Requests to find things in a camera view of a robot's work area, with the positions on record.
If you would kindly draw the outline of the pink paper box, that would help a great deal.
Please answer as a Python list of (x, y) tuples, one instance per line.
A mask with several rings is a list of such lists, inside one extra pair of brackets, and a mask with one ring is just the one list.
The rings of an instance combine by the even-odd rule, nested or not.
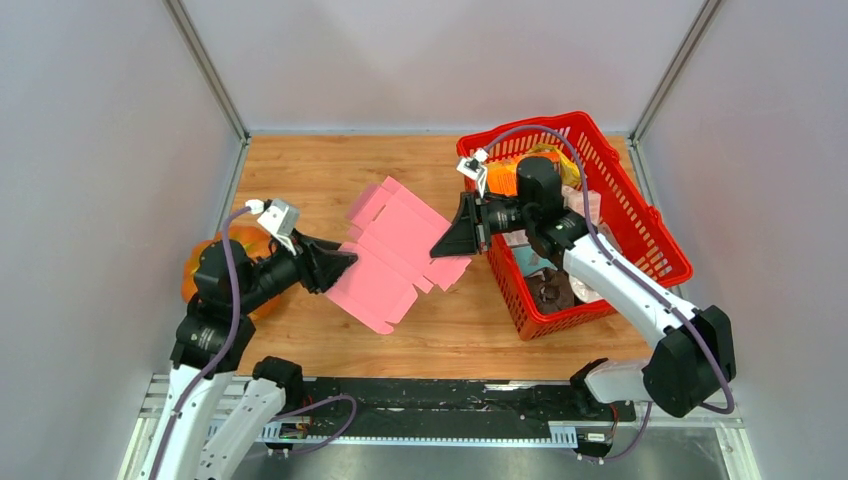
[(471, 263), (430, 255), (450, 222), (392, 177), (368, 186), (347, 218), (341, 250), (358, 260), (325, 296), (377, 334), (392, 333), (421, 293), (448, 290)]

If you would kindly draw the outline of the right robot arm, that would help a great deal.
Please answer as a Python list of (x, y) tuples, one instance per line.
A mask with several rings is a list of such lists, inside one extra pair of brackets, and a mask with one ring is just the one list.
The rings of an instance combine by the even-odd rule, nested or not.
[(651, 402), (682, 418), (701, 407), (730, 414), (736, 375), (728, 315), (698, 308), (630, 263), (592, 224), (565, 204), (561, 176), (540, 156), (522, 159), (514, 196), (464, 192), (451, 226), (430, 250), (433, 258), (486, 250), (494, 235), (524, 231), (530, 246), (569, 277), (598, 293), (651, 347), (647, 359), (595, 360), (575, 373), (570, 404), (598, 417), (611, 403)]

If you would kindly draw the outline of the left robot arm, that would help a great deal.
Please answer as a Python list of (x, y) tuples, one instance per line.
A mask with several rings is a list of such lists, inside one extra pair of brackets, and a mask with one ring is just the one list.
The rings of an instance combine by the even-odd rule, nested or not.
[(274, 416), (304, 408), (301, 366), (268, 356), (255, 365), (222, 428), (208, 433), (255, 333), (251, 313), (295, 285), (325, 293), (358, 260), (336, 242), (294, 239), (293, 251), (270, 239), (259, 258), (235, 239), (213, 240), (200, 251), (196, 291), (170, 355), (169, 390), (138, 478), (228, 479)]

